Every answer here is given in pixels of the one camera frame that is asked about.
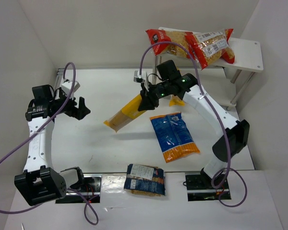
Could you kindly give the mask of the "large yellow spaghetti bag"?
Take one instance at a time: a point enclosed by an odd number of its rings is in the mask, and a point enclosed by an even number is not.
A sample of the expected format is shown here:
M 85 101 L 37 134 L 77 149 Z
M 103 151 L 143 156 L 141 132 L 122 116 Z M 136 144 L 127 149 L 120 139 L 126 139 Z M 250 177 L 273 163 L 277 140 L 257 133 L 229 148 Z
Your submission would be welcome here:
M 121 110 L 119 110 L 113 117 L 104 121 L 104 124 L 115 132 L 125 127 L 131 121 L 141 116 L 144 111 L 138 111 L 140 103 L 142 101 L 141 95 L 138 94 L 130 102 L 128 102 Z

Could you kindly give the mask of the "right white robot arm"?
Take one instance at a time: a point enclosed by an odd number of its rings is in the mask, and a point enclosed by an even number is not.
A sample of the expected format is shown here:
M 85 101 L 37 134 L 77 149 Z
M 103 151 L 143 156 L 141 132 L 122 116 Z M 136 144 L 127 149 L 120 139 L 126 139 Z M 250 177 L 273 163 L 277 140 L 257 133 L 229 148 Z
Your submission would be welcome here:
M 159 106 L 159 99 L 169 95 L 179 97 L 194 108 L 218 136 L 218 141 L 212 146 L 214 156 L 202 173 L 209 178 L 218 176 L 228 161 L 247 145 L 249 123 L 230 115 L 199 85 L 197 77 L 190 73 L 182 75 L 172 60 L 158 65 L 157 69 L 161 81 L 156 85 L 148 81 L 145 71 L 134 72 L 134 81 L 140 83 L 142 88 L 138 111 L 154 110 Z

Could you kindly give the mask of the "small yellow spaghetti bag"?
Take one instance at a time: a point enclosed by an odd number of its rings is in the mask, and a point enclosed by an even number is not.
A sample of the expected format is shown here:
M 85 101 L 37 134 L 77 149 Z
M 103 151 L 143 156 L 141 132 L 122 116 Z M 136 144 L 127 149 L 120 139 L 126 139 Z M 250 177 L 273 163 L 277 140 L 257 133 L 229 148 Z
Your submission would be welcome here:
M 174 106 L 174 105 L 185 106 L 185 102 L 182 99 L 180 99 L 178 96 L 171 95 L 169 106 Z

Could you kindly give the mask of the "white two-tier shelf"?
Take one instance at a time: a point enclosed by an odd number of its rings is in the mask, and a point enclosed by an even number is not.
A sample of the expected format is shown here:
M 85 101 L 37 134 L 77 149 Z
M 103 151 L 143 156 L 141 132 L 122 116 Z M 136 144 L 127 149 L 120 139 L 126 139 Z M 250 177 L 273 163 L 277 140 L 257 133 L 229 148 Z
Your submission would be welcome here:
M 158 30 L 183 31 L 164 27 L 160 27 Z M 153 45 L 156 46 L 170 43 L 171 42 L 160 42 Z M 201 84 L 204 86 L 205 90 L 221 106 L 225 106 L 228 110 L 231 110 L 236 106 L 238 99 L 250 79 L 255 73 L 262 72 L 264 67 L 261 46 L 258 41 L 234 38 L 231 35 L 228 43 L 235 54 L 235 62 L 233 64 L 229 64 L 224 59 L 220 58 L 212 65 L 202 69 L 197 59 L 181 58 L 169 53 L 164 53 L 158 56 L 155 55 L 153 73 L 157 73 L 156 67 L 158 64 L 165 62 L 168 59 L 172 59 L 181 73 L 185 74 L 188 70 L 186 64 L 191 64 L 195 61 L 199 71 Z

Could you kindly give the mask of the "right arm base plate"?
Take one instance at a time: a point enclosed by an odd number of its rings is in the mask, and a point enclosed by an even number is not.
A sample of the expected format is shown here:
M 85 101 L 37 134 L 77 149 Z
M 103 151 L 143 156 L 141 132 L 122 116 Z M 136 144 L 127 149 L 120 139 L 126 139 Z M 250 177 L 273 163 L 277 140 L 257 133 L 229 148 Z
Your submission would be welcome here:
M 185 181 L 182 183 L 187 189 L 188 201 L 210 201 L 218 200 L 221 196 L 221 200 L 230 200 L 230 190 L 228 181 L 225 180 L 223 185 L 215 189 L 211 186 L 211 182 L 199 172 L 186 173 Z

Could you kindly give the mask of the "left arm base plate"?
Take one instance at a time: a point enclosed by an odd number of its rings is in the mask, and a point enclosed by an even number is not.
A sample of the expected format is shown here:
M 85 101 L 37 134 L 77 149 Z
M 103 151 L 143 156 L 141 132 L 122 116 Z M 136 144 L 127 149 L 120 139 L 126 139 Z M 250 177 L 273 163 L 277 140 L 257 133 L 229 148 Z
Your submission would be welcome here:
M 100 203 L 102 174 L 84 173 L 84 184 L 76 190 L 89 203 Z M 55 201 L 56 204 L 81 204 L 84 200 L 75 192 L 69 192 L 65 198 Z

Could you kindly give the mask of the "red pasta bag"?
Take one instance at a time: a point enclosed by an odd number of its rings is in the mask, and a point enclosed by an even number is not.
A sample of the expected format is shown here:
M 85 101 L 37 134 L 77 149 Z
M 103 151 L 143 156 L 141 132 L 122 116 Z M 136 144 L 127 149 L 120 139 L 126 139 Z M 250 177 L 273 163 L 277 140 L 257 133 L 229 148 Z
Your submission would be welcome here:
M 233 29 L 216 32 L 185 35 L 189 47 L 193 50 L 202 69 L 212 65 L 220 58 L 227 63 L 235 62 L 235 54 L 228 41 Z
M 169 53 L 174 56 L 196 60 L 196 57 L 185 38 L 186 35 L 192 35 L 193 32 L 158 29 L 148 29 L 145 32 L 152 45 L 160 42 L 171 42 L 170 44 L 159 44 L 154 46 L 153 51 L 156 56 Z

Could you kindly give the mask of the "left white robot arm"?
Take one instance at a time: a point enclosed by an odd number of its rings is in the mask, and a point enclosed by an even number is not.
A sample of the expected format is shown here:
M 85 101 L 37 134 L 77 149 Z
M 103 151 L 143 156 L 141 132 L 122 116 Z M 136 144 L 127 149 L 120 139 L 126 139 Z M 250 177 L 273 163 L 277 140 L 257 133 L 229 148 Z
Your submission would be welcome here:
M 50 85 L 32 88 L 34 98 L 28 105 L 25 118 L 30 131 L 27 161 L 22 174 L 15 176 L 14 184 L 30 206 L 62 199 L 68 188 L 78 189 L 84 184 L 84 175 L 79 167 L 61 172 L 53 169 L 51 146 L 55 119 L 52 117 L 63 105 L 61 113 L 77 120 L 90 114 L 84 98 L 76 99 L 78 82 L 72 86 L 70 80 L 62 83 L 57 90 Z

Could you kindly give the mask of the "red pasta bag left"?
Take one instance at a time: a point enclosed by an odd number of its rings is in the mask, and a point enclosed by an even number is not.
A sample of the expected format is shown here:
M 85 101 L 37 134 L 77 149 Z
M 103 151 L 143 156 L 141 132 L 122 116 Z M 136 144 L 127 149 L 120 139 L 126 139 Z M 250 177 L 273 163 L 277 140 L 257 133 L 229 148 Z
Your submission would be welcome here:
M 145 32 L 152 45 L 160 42 L 171 42 L 170 44 L 159 44 L 154 46 L 153 51 L 156 56 L 169 53 L 174 56 L 196 60 L 196 57 L 185 38 L 186 35 L 192 35 L 193 32 L 158 29 L 148 29 Z

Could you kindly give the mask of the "blue orange pasta bag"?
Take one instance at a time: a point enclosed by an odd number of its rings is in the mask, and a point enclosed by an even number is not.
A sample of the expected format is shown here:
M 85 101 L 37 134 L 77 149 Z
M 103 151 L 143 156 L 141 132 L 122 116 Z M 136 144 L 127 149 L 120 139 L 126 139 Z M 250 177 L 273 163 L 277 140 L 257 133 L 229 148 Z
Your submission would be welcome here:
M 166 163 L 199 153 L 181 112 L 150 117 Z

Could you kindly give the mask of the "red pasta bag right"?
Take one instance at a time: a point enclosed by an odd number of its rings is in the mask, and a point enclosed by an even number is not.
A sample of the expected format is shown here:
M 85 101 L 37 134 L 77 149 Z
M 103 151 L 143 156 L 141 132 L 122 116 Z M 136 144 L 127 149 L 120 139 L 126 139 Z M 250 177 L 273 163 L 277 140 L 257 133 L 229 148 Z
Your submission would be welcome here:
M 220 58 L 227 63 L 235 62 L 235 54 L 228 41 L 233 29 L 216 32 L 185 35 L 189 47 L 193 50 L 202 69 L 212 65 Z

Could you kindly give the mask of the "dark blue pasta bag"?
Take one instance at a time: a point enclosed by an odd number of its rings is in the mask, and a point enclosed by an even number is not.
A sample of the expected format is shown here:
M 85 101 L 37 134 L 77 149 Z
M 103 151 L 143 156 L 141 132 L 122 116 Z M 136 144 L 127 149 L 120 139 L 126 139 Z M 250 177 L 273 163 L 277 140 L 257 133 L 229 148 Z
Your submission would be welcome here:
M 124 190 L 134 195 L 165 196 L 165 174 L 158 167 L 129 164 Z

